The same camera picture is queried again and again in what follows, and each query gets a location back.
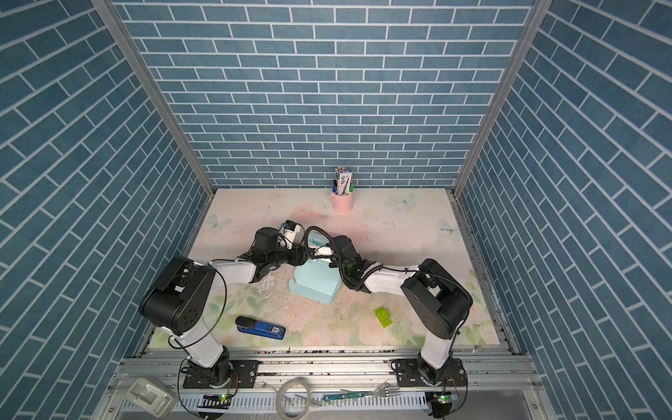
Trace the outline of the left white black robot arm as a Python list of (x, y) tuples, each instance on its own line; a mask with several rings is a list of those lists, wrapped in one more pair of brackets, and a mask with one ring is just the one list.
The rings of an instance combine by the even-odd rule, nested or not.
[(206, 309), (217, 296), (228, 296), (229, 285), (253, 284), (283, 264), (305, 263), (305, 248), (295, 242), (302, 230), (291, 220), (280, 229), (262, 227), (250, 249), (239, 257), (211, 262), (174, 257), (161, 271), (139, 312), (187, 353), (183, 369), (192, 379), (208, 388), (229, 386), (236, 380), (229, 350), (213, 335), (215, 328), (205, 320)]

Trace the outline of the light blue paper box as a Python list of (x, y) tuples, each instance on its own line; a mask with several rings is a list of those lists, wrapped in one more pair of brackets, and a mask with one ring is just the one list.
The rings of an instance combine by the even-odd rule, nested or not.
[(332, 304), (342, 280), (338, 269), (331, 268), (329, 264), (329, 259), (309, 259), (297, 267), (294, 278), (289, 281), (290, 292), (326, 305)]

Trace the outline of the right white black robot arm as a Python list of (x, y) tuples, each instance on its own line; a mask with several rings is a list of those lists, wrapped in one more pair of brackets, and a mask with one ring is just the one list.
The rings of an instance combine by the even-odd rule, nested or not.
[(418, 355), (418, 372), (430, 385), (447, 376), (453, 345), (466, 323), (474, 300), (471, 294), (434, 259), (411, 267), (393, 267), (360, 256), (346, 236), (328, 240), (332, 261), (351, 290), (405, 297), (427, 330)]

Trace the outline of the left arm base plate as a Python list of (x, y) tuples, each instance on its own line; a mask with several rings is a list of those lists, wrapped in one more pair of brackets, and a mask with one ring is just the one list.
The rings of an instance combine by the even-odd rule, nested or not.
[(229, 360), (216, 362), (213, 367), (201, 367), (187, 362), (180, 369), (181, 386), (187, 390), (253, 389), (257, 380), (257, 360)]

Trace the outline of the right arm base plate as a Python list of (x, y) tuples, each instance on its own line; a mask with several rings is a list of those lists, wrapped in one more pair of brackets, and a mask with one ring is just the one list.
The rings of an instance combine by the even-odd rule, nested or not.
[(443, 367), (435, 369), (420, 356), (415, 359), (395, 359), (390, 367), (399, 387), (466, 387), (467, 371), (462, 360), (449, 357)]

